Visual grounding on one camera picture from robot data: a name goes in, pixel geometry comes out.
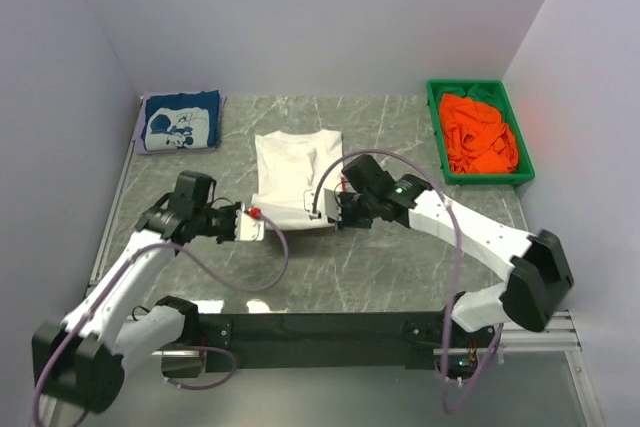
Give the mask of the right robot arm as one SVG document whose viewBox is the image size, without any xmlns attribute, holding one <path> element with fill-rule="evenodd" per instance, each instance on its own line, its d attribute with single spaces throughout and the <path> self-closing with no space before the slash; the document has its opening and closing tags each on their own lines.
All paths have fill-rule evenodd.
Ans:
<svg viewBox="0 0 640 427">
<path fill-rule="evenodd" d="M 395 222 L 454 246 L 498 276 L 497 285 L 456 296 L 451 320 L 466 332 L 509 321 L 542 332 L 574 286 L 561 241 L 548 230 L 530 233 L 494 221 L 440 193 L 420 173 L 394 179 L 370 154 L 342 174 L 352 188 L 339 197 L 342 226 Z"/>
</svg>

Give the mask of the white t-shirt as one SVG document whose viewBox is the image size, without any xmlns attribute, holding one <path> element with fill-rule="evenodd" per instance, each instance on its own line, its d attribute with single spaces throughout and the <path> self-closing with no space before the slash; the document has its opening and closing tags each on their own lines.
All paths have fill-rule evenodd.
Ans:
<svg viewBox="0 0 640 427">
<path fill-rule="evenodd" d="M 312 219 L 305 206 L 318 181 L 343 155 L 342 133 L 320 130 L 311 134 L 275 131 L 255 137 L 258 172 L 252 205 L 283 231 L 324 229 L 324 218 Z"/>
</svg>

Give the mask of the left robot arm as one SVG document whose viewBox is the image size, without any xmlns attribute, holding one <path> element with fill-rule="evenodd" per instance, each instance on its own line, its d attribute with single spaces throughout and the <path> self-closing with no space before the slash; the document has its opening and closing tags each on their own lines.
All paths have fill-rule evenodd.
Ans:
<svg viewBox="0 0 640 427">
<path fill-rule="evenodd" d="M 127 375 L 154 351 L 169 344 L 200 346 L 197 306 L 176 297 L 161 299 L 141 320 L 129 313 L 151 282 L 197 237 L 237 241 L 243 203 L 216 207 L 216 182 L 181 172 L 137 220 L 129 241 L 94 290 L 59 323 L 44 323 L 32 337 L 35 381 L 32 417 L 40 425 L 43 395 L 85 412 L 105 411 Z"/>
</svg>

